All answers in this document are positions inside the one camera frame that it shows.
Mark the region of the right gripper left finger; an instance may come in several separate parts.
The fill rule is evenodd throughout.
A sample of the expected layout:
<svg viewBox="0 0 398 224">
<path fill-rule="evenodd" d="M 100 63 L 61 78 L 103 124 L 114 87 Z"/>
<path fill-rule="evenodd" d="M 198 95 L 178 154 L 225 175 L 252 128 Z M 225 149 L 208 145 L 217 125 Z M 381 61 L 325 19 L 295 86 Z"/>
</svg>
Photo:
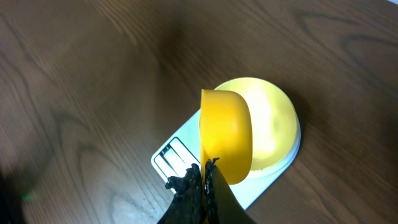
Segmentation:
<svg viewBox="0 0 398 224">
<path fill-rule="evenodd" d="M 158 224 L 201 224 L 204 222 L 200 168 L 192 164 L 183 177 L 168 178 L 166 189 L 174 189 L 174 198 Z"/>
</svg>

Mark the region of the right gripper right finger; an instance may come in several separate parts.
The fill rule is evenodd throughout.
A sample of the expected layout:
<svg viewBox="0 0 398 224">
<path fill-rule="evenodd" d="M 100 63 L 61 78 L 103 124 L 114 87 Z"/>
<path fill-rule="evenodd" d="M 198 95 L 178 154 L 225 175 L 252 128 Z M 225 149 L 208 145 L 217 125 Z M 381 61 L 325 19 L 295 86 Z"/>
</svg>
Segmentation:
<svg viewBox="0 0 398 224">
<path fill-rule="evenodd" d="M 209 224 L 255 224 L 240 206 L 220 169 L 218 158 L 205 164 L 204 197 L 206 220 Z"/>
</svg>

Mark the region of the yellow measuring scoop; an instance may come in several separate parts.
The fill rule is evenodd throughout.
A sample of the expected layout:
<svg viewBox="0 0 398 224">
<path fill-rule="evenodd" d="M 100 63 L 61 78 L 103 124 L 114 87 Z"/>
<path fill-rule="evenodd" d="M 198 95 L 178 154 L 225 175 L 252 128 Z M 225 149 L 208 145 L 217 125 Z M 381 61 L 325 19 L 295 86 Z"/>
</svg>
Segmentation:
<svg viewBox="0 0 398 224">
<path fill-rule="evenodd" d="M 252 125 L 248 105 L 243 97 L 233 91 L 202 90 L 200 107 L 201 174 L 203 176 L 203 203 L 205 164 L 212 155 L 226 153 L 252 164 Z M 228 185 L 242 181 L 233 174 L 226 179 Z"/>
</svg>

